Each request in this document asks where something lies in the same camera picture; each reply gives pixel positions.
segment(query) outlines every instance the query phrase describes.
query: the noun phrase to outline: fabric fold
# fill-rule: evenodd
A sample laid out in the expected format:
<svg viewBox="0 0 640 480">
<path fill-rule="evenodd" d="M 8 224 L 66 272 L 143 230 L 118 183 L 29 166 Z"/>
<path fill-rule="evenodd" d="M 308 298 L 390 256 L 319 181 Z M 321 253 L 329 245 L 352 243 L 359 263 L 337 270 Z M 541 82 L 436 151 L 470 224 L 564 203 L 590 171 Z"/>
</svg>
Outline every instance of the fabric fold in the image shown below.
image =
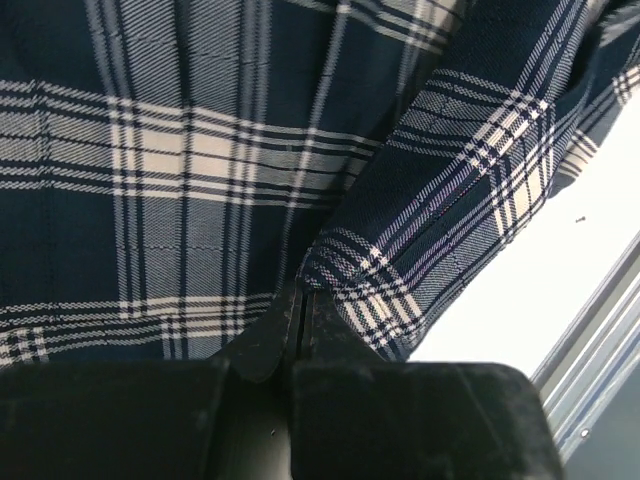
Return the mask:
<svg viewBox="0 0 640 480">
<path fill-rule="evenodd" d="M 386 358 L 408 358 L 638 88 L 633 9 L 587 30 L 592 6 L 476 2 L 308 251 L 299 276 Z"/>
</svg>

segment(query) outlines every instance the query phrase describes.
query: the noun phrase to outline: black plastic object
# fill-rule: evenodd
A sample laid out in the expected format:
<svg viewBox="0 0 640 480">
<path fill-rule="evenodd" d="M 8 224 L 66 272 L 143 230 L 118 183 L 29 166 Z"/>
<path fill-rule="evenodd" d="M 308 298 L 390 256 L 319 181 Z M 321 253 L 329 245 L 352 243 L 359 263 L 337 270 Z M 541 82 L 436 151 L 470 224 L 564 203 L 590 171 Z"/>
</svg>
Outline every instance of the black plastic object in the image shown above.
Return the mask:
<svg viewBox="0 0 640 480">
<path fill-rule="evenodd" d="M 283 289 L 206 361 L 0 372 L 0 478 L 556 480 L 500 365 L 384 362 L 331 297 Z"/>
</svg>

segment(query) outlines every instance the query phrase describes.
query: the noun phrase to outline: navy and white plaid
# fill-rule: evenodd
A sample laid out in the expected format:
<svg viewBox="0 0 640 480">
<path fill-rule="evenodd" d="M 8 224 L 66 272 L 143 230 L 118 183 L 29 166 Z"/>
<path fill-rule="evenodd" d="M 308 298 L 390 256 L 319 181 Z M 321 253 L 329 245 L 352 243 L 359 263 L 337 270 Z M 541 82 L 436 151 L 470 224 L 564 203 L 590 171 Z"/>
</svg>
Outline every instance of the navy and white plaid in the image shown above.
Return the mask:
<svg viewBox="0 0 640 480">
<path fill-rule="evenodd" d="M 638 1 L 2 0 L 0 367 L 203 358 L 296 272 L 406 359 L 639 59 Z"/>
</svg>

